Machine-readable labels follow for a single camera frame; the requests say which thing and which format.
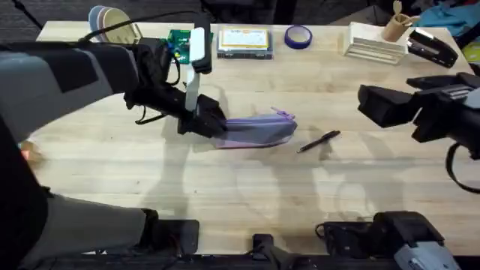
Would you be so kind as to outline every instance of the stapler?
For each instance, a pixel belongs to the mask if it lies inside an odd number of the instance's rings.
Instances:
[[[409,53],[446,68],[453,67],[458,59],[458,54],[447,43],[419,28],[413,30],[406,45]]]

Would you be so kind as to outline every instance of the black clamp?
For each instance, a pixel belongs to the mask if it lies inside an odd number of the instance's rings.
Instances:
[[[197,26],[205,29],[208,38],[205,39],[205,56],[192,62],[192,65],[196,72],[207,74],[212,71],[210,24],[202,21],[198,25],[196,23]],[[155,120],[164,116],[173,116],[178,119],[179,134],[194,132],[211,138],[219,137],[225,132],[226,117],[218,101],[200,94],[196,99],[196,109],[194,111],[185,109],[186,94],[174,87],[179,79],[173,83],[167,82],[173,56],[165,42],[154,42],[154,40],[143,38],[140,44],[132,48],[132,52],[137,63],[139,85],[134,90],[125,92],[124,99],[129,110],[136,105],[157,110],[161,115],[154,118]],[[180,74],[178,62],[175,63]],[[141,121],[141,123],[150,122],[150,120]]]
[[[373,222],[325,222],[320,237],[330,255],[366,259],[392,258],[404,245],[437,242],[444,238],[421,214],[414,211],[386,211],[375,214]]]
[[[292,270],[295,268],[300,256],[275,247],[272,235],[255,234],[252,239],[252,260],[268,260],[273,270]]]

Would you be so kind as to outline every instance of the blue fabric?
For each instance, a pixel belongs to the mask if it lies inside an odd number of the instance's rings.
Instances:
[[[421,14],[414,26],[446,27],[452,36],[462,35],[480,22],[480,2],[460,7],[440,3]]]

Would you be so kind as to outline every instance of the blue tape roll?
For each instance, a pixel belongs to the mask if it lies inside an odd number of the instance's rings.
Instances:
[[[105,8],[105,7],[97,5],[92,7],[90,12],[88,12],[88,24],[90,25],[90,30],[92,32],[98,30],[97,18],[102,8]],[[100,36],[96,36],[95,39],[100,42],[102,41],[100,39]]]
[[[305,26],[294,25],[285,31],[285,44],[295,50],[305,49],[310,46],[313,38],[314,35]]]

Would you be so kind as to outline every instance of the pen holder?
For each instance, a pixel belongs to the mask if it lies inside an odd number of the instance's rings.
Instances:
[[[382,31],[382,38],[386,41],[397,42],[405,31],[411,26],[411,24],[404,25],[410,19],[405,14],[396,14],[388,22],[387,26]]]

